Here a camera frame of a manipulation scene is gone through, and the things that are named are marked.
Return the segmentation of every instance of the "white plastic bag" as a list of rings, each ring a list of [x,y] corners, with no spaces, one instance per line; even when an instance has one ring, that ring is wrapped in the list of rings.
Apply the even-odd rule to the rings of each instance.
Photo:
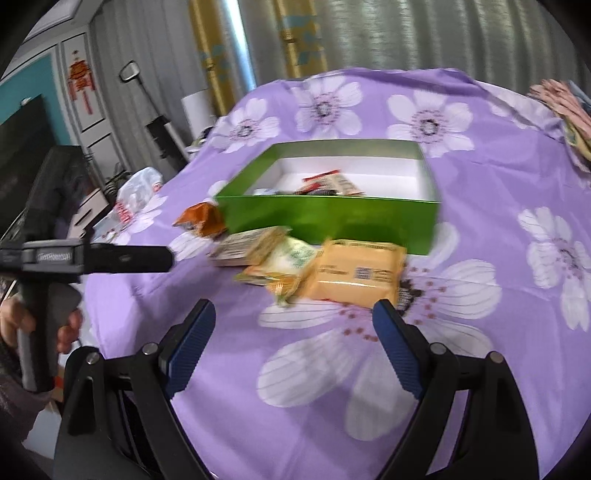
[[[152,167],[134,173],[119,189],[115,208],[95,225],[94,243],[110,243],[162,188],[161,173]]]

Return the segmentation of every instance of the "gray curtain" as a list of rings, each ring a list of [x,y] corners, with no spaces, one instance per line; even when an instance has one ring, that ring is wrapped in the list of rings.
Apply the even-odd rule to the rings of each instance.
[[[187,145],[192,141],[181,99],[207,88],[188,15],[187,0],[108,0],[91,21],[90,43],[111,120],[134,170],[170,166],[145,129],[156,117],[136,82],[123,84],[120,69],[135,60],[160,113]]]
[[[239,0],[259,85],[285,75],[272,2]],[[331,70],[455,67],[477,80],[520,93],[543,78],[571,79],[587,91],[591,87],[591,74],[572,42],[536,0],[316,0],[314,4]]]

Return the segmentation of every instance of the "open box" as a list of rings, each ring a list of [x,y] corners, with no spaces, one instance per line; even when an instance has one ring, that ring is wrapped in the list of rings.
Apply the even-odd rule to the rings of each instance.
[[[260,188],[292,192],[302,179],[339,169],[364,196],[254,196]],[[428,254],[439,196],[418,143],[314,140],[275,144],[216,196],[231,233],[285,225],[310,244],[326,238],[392,242]]]

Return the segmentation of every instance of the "mirror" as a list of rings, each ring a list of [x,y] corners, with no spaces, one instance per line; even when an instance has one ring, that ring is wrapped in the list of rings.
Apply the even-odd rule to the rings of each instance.
[[[119,80],[123,83],[131,82],[139,77],[139,65],[131,60],[125,67],[119,72]]]

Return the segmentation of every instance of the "purple bedsheet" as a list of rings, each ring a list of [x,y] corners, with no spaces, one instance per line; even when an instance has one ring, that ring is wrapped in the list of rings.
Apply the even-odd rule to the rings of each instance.
[[[243,98],[117,240],[171,246],[172,272],[88,279],[101,351],[159,341],[211,299],[215,332],[173,400],[205,464],[223,480],[373,479],[415,401],[369,310],[313,301],[281,310],[264,288],[234,282],[238,269],[212,267],[209,241],[171,226],[272,143],[353,137],[421,142],[441,218],[432,253],[408,260],[405,320],[455,352],[506,356],[546,474],[591,411],[591,176],[545,106],[457,70],[344,70]],[[453,446],[459,407],[432,468]]]

